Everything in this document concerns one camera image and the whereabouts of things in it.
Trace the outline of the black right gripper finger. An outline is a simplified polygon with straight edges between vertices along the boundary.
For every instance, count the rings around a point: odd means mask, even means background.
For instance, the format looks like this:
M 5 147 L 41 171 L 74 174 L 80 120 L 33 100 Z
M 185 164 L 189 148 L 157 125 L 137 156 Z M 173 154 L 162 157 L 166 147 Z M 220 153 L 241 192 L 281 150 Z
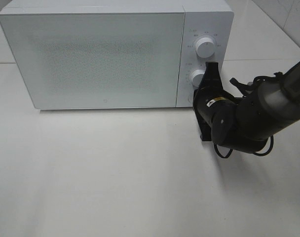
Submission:
M 221 81 L 218 62 L 208 61 L 205 66 L 203 81 Z

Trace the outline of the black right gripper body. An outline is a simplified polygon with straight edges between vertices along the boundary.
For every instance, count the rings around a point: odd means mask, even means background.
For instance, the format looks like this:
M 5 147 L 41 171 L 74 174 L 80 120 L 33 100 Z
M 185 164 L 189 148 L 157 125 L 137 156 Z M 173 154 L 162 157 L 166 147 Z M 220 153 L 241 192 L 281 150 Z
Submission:
M 212 120 L 218 105 L 233 104 L 234 96 L 226 92 L 220 79 L 203 79 L 194 91 L 193 109 L 201 132 L 202 141 L 211 141 Z

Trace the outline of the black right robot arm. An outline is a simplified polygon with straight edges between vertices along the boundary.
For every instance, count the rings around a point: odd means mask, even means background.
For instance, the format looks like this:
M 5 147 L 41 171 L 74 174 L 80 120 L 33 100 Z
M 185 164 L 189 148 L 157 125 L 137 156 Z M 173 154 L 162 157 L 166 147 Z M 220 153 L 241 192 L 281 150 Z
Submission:
M 230 79 L 242 94 L 234 97 L 222 85 L 218 63 L 206 62 L 206 71 L 194 91 L 193 110 L 203 142 L 232 151 L 268 155 L 274 134 L 300 120 L 300 61 L 285 74 L 258 76 L 249 84 Z

